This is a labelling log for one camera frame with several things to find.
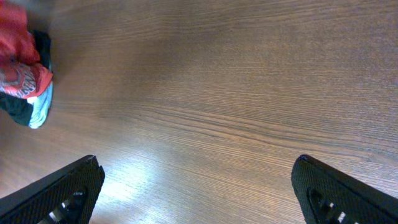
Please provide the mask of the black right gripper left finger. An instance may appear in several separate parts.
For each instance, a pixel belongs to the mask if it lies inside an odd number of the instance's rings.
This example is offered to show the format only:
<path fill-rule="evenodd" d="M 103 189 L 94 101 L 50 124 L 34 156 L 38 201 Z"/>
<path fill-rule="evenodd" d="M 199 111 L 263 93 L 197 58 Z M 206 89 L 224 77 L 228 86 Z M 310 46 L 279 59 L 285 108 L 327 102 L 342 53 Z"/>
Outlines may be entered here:
<path fill-rule="evenodd" d="M 1 223 L 89 223 L 104 183 L 87 155 L 1 199 Z"/>

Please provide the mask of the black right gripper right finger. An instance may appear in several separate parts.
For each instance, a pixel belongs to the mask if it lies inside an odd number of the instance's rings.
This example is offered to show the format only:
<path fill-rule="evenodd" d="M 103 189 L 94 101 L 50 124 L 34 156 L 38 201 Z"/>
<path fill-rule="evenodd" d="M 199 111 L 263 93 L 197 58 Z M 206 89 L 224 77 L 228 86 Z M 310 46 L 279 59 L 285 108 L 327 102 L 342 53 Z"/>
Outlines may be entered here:
<path fill-rule="evenodd" d="M 297 158 L 291 182 L 306 223 L 397 224 L 397 199 L 309 155 Z"/>

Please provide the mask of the navy blue garment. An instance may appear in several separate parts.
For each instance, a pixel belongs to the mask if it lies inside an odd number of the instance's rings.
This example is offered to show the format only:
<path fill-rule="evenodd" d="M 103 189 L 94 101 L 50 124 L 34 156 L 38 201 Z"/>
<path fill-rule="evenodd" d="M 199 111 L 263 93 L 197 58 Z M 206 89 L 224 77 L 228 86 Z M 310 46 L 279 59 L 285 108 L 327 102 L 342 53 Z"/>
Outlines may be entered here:
<path fill-rule="evenodd" d="M 36 49 L 39 51 L 40 64 L 52 69 L 50 56 L 51 38 L 46 32 L 33 31 Z M 1 109 L 4 110 L 13 121 L 31 129 L 40 128 L 47 120 L 52 104 L 53 82 L 50 82 L 46 90 L 38 97 L 29 100 L 16 98 L 1 93 Z"/>

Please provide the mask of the red printed t-shirt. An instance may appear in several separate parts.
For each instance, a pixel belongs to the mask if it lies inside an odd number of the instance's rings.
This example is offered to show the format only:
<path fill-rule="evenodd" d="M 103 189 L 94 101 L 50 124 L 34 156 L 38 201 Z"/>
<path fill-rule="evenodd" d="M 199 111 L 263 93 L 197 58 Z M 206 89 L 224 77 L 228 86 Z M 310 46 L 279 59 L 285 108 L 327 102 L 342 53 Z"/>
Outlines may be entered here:
<path fill-rule="evenodd" d="M 22 99 L 40 96 L 52 77 L 40 64 L 25 9 L 1 1 L 1 92 Z"/>

